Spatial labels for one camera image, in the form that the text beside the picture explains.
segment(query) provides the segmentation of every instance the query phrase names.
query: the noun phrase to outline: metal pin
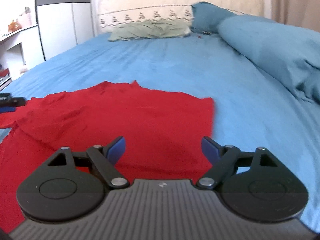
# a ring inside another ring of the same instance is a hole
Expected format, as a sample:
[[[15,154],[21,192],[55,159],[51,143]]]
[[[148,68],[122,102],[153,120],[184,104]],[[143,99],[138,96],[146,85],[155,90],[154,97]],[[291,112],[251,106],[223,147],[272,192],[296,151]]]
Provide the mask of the metal pin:
[[[111,184],[118,187],[124,186],[125,184],[127,184],[127,182],[128,181],[125,178],[114,178],[111,180]]]
[[[212,178],[201,178],[199,179],[199,184],[204,187],[211,187],[215,183]]]

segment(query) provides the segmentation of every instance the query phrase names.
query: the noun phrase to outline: orange object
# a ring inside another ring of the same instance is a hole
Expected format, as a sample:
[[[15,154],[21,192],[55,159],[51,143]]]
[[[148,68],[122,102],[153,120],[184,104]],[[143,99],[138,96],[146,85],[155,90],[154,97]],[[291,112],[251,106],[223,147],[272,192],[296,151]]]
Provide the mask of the orange object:
[[[12,23],[8,25],[9,32],[15,32],[17,30],[20,30],[22,28],[21,24],[18,22],[18,20],[14,21],[12,20]]]

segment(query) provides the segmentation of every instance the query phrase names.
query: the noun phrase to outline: blue pillow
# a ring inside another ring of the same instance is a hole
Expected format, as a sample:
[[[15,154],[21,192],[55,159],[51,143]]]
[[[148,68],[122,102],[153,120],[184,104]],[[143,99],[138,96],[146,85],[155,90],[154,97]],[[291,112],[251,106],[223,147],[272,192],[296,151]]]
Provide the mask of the blue pillow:
[[[236,14],[215,6],[208,2],[199,2],[192,5],[193,22],[191,31],[194,33],[218,33],[217,26],[226,18],[236,16]]]

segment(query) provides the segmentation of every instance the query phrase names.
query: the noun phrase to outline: gray ribbed plate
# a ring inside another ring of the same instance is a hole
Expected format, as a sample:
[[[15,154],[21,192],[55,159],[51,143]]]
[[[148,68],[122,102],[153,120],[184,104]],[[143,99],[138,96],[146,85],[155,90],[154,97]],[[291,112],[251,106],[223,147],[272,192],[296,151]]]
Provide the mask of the gray ribbed plate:
[[[279,224],[247,221],[227,210],[213,191],[190,180],[142,180],[113,190],[86,217],[63,224],[26,220],[14,240],[310,240],[299,220]]]

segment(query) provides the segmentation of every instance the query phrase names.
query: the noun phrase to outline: headboard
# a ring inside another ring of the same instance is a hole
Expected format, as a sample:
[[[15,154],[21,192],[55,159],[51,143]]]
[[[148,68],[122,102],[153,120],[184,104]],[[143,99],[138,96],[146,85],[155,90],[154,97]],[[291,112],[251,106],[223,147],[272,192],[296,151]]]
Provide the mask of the headboard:
[[[100,0],[100,29],[110,32],[118,24],[146,19],[180,18],[191,22],[191,5],[200,1],[237,14],[263,16],[264,11],[263,0]]]

